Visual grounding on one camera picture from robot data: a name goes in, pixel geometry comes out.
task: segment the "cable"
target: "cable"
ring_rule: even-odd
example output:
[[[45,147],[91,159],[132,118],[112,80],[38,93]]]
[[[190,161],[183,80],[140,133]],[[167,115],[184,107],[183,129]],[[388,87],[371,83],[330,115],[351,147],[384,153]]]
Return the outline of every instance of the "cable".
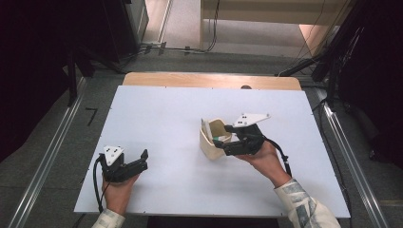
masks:
[[[102,193],[102,195],[101,195],[101,201],[102,201],[102,199],[104,198],[104,194],[105,194],[105,192],[106,192],[107,187],[109,187],[109,185],[110,185],[110,182],[107,183],[106,188],[103,190],[103,193]]]
[[[304,87],[312,87],[312,88],[319,88],[319,89],[327,89],[327,87],[326,86],[322,86],[322,85],[302,85],[301,86],[301,88],[304,88]]]
[[[312,30],[313,30],[314,27],[317,25],[317,21],[319,20],[320,16],[321,16],[322,13],[323,13],[323,9],[324,9],[324,7],[325,7],[325,3],[326,3],[326,0],[323,0],[323,2],[322,2],[322,7],[321,7],[321,9],[320,9],[320,14],[319,14],[319,16],[317,17],[316,21],[314,22],[314,25],[311,27],[311,30],[309,31],[308,38],[305,39],[305,44],[303,44],[303,46],[302,46],[301,49],[299,50],[299,53],[298,53],[298,55],[297,55],[297,57],[296,57],[296,60],[291,64],[291,66],[297,61],[297,58],[298,58],[299,54],[302,52],[302,50],[303,50],[303,48],[305,47],[305,45],[306,45],[306,47],[308,47],[307,41],[309,40],[309,38],[311,38]]]
[[[83,218],[86,216],[86,214],[82,214],[77,221],[74,223],[74,225],[72,226],[72,228],[78,228],[78,226],[80,225],[81,221],[83,220]]]
[[[342,174],[341,174],[340,166],[339,166],[338,161],[337,161],[337,159],[336,159],[335,152],[334,152],[332,146],[330,145],[329,139],[327,138],[327,136],[326,136],[326,134],[325,134],[325,131],[324,131],[324,129],[323,129],[323,123],[322,123],[322,109],[323,109],[324,106],[325,106],[325,101],[326,101],[326,99],[323,99],[323,100],[320,101],[320,103],[316,106],[316,107],[319,107],[318,112],[317,112],[318,118],[319,118],[319,132],[320,132],[320,135],[322,136],[322,138],[325,139],[325,142],[327,143],[328,148],[329,148],[329,150],[330,150],[330,152],[331,152],[331,154],[332,154],[333,160],[334,160],[334,162],[335,162],[335,165],[336,165],[336,168],[337,168],[337,172],[338,172],[338,174],[339,174],[339,176],[340,176],[340,181],[341,181],[341,184],[340,184],[340,185],[341,185],[341,187],[342,187],[341,191],[342,191],[343,193],[345,193],[345,198],[346,198],[345,200],[346,200],[346,203],[347,203],[347,208],[349,209],[349,212],[350,212],[350,218],[349,218],[350,227],[353,227],[353,211],[352,211],[352,204],[351,204],[351,201],[350,201],[350,195],[349,195],[349,193],[348,193],[348,191],[347,191],[346,184],[345,184],[345,182],[344,182],[344,178],[343,178],[343,176],[342,176]]]
[[[93,172],[92,172],[92,178],[94,180],[95,197],[97,198],[98,210],[100,211],[100,213],[102,213],[104,211],[104,207],[102,206],[102,202],[101,202],[100,195],[99,195],[99,192],[98,192],[98,184],[97,184],[97,164],[99,162],[101,162],[101,156],[95,161],[94,169],[93,169]]]
[[[189,48],[189,49],[185,49],[185,48],[177,48],[177,47],[152,47],[150,49],[151,50],[177,50],[180,52],[185,52],[185,53],[194,53],[194,54],[204,54],[207,51],[206,50],[201,50],[201,49],[196,49],[196,48]]]
[[[311,74],[312,74],[314,72],[314,69],[312,69],[311,66],[308,66],[308,68],[311,70]]]
[[[136,57],[136,56],[138,56],[140,54],[144,54],[144,52],[145,52],[145,49],[139,49],[138,52],[124,57],[124,59],[128,59],[128,60],[126,62],[124,62],[123,64],[117,66],[117,67],[120,68],[120,69],[123,69],[123,68],[127,67],[127,65],[133,60],[134,57]],[[92,65],[94,67],[98,68],[98,69],[109,69],[108,67],[99,66],[99,65],[102,65],[101,63],[92,63]]]
[[[213,41],[210,44],[210,47],[207,49],[207,52],[212,50],[217,42],[217,19],[219,18],[219,11],[220,11],[220,0],[217,1],[216,6],[216,13],[214,15],[214,22],[213,22]]]
[[[337,20],[338,20],[338,18],[339,18],[339,16],[340,16],[340,14],[341,14],[341,12],[342,12],[343,9],[347,6],[347,2],[348,2],[348,1],[345,1],[345,2],[344,2],[343,7],[342,7],[342,8],[340,9],[340,11],[338,12],[338,15],[337,15],[335,21],[332,23],[331,28],[333,28],[334,25],[336,24],[336,22],[337,22]],[[294,64],[296,61],[301,60],[306,54],[310,53],[313,49],[315,49],[315,48],[321,46],[321,45],[323,44],[323,42],[327,42],[328,39],[329,39],[330,37],[332,37],[333,34],[335,34],[335,32],[336,32],[336,30],[334,29],[334,30],[332,31],[332,33],[328,34],[328,35],[325,37],[325,39],[322,39],[322,41],[320,41],[319,44],[317,44],[316,46],[310,48],[310,49],[309,49],[307,52],[305,52],[300,58],[298,58],[298,56],[299,56],[299,54],[300,54],[300,52],[299,52],[298,56],[296,57],[296,58],[298,58],[298,59],[296,59],[292,64],[288,65],[284,70],[282,70],[282,71],[278,74],[278,77],[280,76],[280,74],[281,74],[282,72],[284,72],[284,71],[286,71],[286,70],[288,70],[288,69],[294,67],[293,64]]]
[[[284,163],[285,171],[287,172],[288,175],[290,175],[290,177],[293,177],[293,175],[291,173],[290,163],[288,162],[288,156],[284,155],[284,153],[282,152],[281,147],[279,147],[279,145],[276,142],[267,139],[265,136],[263,136],[263,138],[267,142],[271,143],[278,150],[279,154],[281,155],[281,159],[282,159],[282,161]]]

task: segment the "white sleeve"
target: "white sleeve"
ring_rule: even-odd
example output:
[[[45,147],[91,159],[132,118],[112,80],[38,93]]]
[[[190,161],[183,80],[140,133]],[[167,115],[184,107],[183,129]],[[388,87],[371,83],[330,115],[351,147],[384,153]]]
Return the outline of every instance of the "white sleeve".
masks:
[[[294,227],[340,227],[333,213],[318,200],[311,198],[302,186],[291,179],[275,189]]]
[[[105,209],[92,228],[120,228],[125,221],[125,217]]]

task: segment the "hand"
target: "hand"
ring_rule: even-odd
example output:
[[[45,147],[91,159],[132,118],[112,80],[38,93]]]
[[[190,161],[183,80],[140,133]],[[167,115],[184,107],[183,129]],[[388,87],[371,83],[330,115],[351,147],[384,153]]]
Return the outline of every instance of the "hand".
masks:
[[[269,142],[264,142],[255,155],[238,155],[237,158],[252,164],[262,175],[270,179],[276,188],[291,179],[279,162],[276,148]]]
[[[140,174],[121,183],[109,183],[104,179],[102,189],[105,191],[106,208],[124,216],[130,200],[131,189],[139,176]]]

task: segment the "power cord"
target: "power cord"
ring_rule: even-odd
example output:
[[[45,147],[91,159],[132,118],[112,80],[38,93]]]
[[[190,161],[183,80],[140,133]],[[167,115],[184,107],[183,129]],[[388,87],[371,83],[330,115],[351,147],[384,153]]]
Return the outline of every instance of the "power cord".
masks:
[[[302,50],[303,50],[303,48],[305,47],[305,45],[306,45],[306,47],[308,47],[307,41],[309,40],[309,38],[311,38],[312,30],[313,30],[314,27],[317,25],[317,21],[319,20],[319,18],[322,16],[323,9],[324,9],[324,7],[325,7],[325,3],[326,3],[326,0],[323,0],[323,2],[322,2],[322,7],[320,8],[320,14],[319,14],[319,16],[317,17],[316,21],[314,22],[314,25],[311,27],[311,30],[309,30],[308,38],[305,39],[305,44],[304,44],[304,45],[301,47],[301,49],[299,50],[299,53],[298,53],[298,55],[297,55],[297,57],[296,57],[296,60],[291,64],[291,66],[296,63],[297,58],[298,58],[299,54],[302,52]]]
[[[98,202],[98,210],[100,211],[100,213],[102,213],[104,211],[104,207],[102,206],[102,201],[98,192],[98,184],[97,184],[97,165],[98,163],[101,162],[101,157],[98,158],[95,163],[94,163],[94,169],[92,171],[92,178],[94,180],[94,190],[95,190],[95,197],[97,198],[97,202]]]
[[[220,11],[220,0],[217,1],[217,6],[216,6],[216,12],[214,15],[214,21],[213,21],[213,40],[210,44],[210,46],[208,47],[208,49],[198,49],[198,48],[175,48],[175,47],[151,47],[151,46],[143,46],[143,48],[141,51],[139,51],[138,54],[141,53],[148,53],[151,50],[177,50],[177,51],[181,51],[181,52],[185,52],[185,53],[196,53],[196,54],[204,54],[207,53],[209,51],[211,51],[214,46],[217,43],[217,20],[219,18],[219,11]]]
[[[323,85],[301,85],[301,88],[318,88],[327,90],[327,87]]]
[[[83,220],[83,218],[86,216],[86,214],[82,214],[77,221],[74,223],[72,228],[78,228],[78,226],[80,225],[81,221]]]
[[[109,185],[110,185],[110,182],[107,183],[106,188],[105,188],[104,191],[102,192],[101,201],[104,199],[104,194],[105,194],[105,192],[106,192],[107,187],[109,187]]]
[[[332,23],[331,28],[334,27],[334,25],[336,24],[338,18],[339,18],[340,15],[341,15],[341,12],[344,10],[345,7],[347,7],[347,2],[348,2],[348,1],[345,1],[345,2],[344,2],[343,7],[342,7],[341,10],[338,12],[338,15],[337,15],[335,21]],[[334,29],[329,35],[326,36],[325,39],[323,39],[322,41],[320,41],[319,44],[317,44],[316,46],[310,48],[307,52],[305,52],[301,57],[298,58],[299,54],[301,53],[301,51],[303,50],[303,47],[304,47],[305,44],[306,44],[306,42],[305,42],[305,44],[302,46],[301,50],[299,51],[299,54],[298,54],[298,56],[296,57],[296,60],[293,61],[291,64],[289,64],[284,70],[282,70],[282,71],[278,74],[278,76],[280,76],[280,74],[281,74],[282,72],[285,72],[285,71],[287,71],[288,69],[294,67],[294,64],[295,64],[297,61],[303,60],[302,58],[303,58],[306,54],[310,53],[313,49],[315,49],[315,48],[321,46],[321,45],[323,44],[323,42],[326,42],[326,43],[327,43],[327,42],[328,42],[328,39],[329,39],[330,37],[332,37],[332,36],[335,34],[335,32],[336,32],[336,30]]]
[[[278,150],[279,154],[281,155],[282,162],[284,163],[285,171],[287,172],[288,175],[290,175],[290,177],[293,177],[293,174],[291,173],[290,163],[288,162],[288,156],[284,155],[281,147],[279,147],[279,145],[276,142],[267,139],[265,136],[264,139],[270,144],[272,144]]]

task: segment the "white board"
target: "white board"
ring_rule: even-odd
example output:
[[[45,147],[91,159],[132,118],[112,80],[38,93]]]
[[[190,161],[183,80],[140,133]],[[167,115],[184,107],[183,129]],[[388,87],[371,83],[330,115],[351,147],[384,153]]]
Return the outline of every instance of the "white board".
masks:
[[[231,124],[241,113],[270,114],[258,123],[278,143],[307,192],[337,218],[349,212],[303,91],[119,86],[89,165],[75,212],[98,212],[92,168],[105,145],[133,162],[148,149],[127,213],[208,217],[284,217],[273,184],[234,157],[208,160],[199,147],[201,118]],[[98,182],[101,185],[101,168]]]

